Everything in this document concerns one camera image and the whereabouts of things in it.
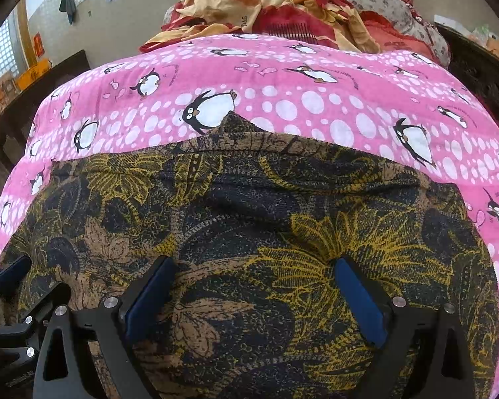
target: metal screw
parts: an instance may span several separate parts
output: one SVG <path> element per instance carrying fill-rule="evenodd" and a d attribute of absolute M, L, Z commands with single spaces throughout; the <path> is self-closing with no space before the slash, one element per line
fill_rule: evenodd
<path fill-rule="evenodd" d="M 396 308 L 404 308 L 407 305 L 407 301 L 403 297 L 392 298 L 392 303 Z"/>
<path fill-rule="evenodd" d="M 116 297 L 109 297 L 106 298 L 104 301 L 104 306 L 108 309 L 114 308 L 118 304 L 118 298 Z"/>
<path fill-rule="evenodd" d="M 61 306 L 57 306 L 55 308 L 55 314 L 58 317 L 60 317 L 61 315 L 64 315 L 65 313 L 67 313 L 67 310 L 68 310 L 67 307 L 64 304 L 62 304 Z"/>
<path fill-rule="evenodd" d="M 446 303 L 444 305 L 444 310 L 447 312 L 447 313 L 454 313 L 455 312 L 455 307 L 451 304 L 451 303 Z"/>

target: wooden furniture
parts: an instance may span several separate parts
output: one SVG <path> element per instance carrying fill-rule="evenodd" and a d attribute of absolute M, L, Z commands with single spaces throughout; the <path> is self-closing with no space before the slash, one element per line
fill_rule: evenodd
<path fill-rule="evenodd" d="M 453 29 L 436 27 L 451 50 L 449 71 L 488 105 L 499 122 L 499 58 Z"/>
<path fill-rule="evenodd" d="M 81 50 L 52 67 L 3 109 L 0 113 L 0 161 L 6 169 L 11 171 L 14 166 L 4 152 L 6 136 L 15 139 L 20 148 L 24 149 L 27 140 L 22 129 L 33 121 L 41 102 L 58 86 L 88 70 L 89 62 L 85 51 Z"/>

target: hanging towel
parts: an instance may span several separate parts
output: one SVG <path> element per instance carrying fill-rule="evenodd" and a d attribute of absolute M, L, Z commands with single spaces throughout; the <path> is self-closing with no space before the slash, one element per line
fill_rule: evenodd
<path fill-rule="evenodd" d="M 67 12 L 67 15 L 69 16 L 69 23 L 72 25 L 74 22 L 74 14 L 76 12 L 76 3 L 74 0 L 61 0 L 59 11 Z"/>

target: wall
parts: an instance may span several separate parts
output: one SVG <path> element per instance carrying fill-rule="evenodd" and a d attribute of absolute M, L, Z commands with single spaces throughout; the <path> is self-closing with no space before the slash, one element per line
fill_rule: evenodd
<path fill-rule="evenodd" d="M 138 47 L 159 32 L 165 11 L 179 0 L 86 0 L 76 22 L 59 12 L 61 0 L 45 0 L 29 20 L 30 33 L 41 33 L 45 57 L 58 63 L 84 49 L 91 67 L 138 53 Z M 461 21 L 468 29 L 490 24 L 499 34 L 499 20 L 484 0 L 415 0 L 426 19 L 434 14 Z"/>

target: pink blanket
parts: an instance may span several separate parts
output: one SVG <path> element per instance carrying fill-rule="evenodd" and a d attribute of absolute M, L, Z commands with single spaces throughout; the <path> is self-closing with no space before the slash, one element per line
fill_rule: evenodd
<path fill-rule="evenodd" d="M 0 252 L 52 161 L 200 136 L 232 110 L 268 131 L 356 148 L 457 184 L 499 285 L 499 129 L 477 99 L 408 51 L 355 54 L 255 34 L 126 58 L 53 92 L 0 197 Z"/>

